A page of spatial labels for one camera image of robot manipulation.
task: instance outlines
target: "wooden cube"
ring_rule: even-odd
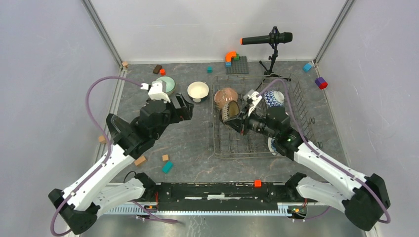
[[[140,166],[140,165],[144,164],[146,161],[147,161],[147,159],[145,158],[145,156],[142,156],[142,157],[140,157],[140,158],[136,159],[136,160],[134,161],[134,164],[135,164],[136,166]]]
[[[98,137],[97,140],[99,141],[100,144],[106,144],[106,139],[104,136]]]

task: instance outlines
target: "gray baseplate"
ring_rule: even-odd
[[[231,67],[226,67],[226,74],[249,74],[248,58],[240,56],[239,60],[231,60]]]

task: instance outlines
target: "microphone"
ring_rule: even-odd
[[[288,43],[293,40],[293,34],[291,32],[275,33],[271,36],[255,36],[241,38],[240,44],[259,44],[259,43],[268,43],[268,44],[277,44],[277,43]]]

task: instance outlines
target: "red and purple block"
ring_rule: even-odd
[[[315,82],[316,82],[316,85],[321,89],[321,90],[323,90],[324,88],[326,88],[327,87],[327,82],[324,80],[324,78],[317,78],[316,80],[315,80]]]

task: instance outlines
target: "gray wall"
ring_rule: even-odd
[[[320,62],[351,165],[386,181],[385,237],[419,230],[418,11],[417,0],[356,1]]]
[[[85,93],[118,67],[80,0],[7,0],[0,69],[0,236],[51,236],[48,193],[93,164],[99,133],[85,112]],[[113,88],[103,83],[92,94],[100,123]],[[56,229],[65,229],[62,221]]]

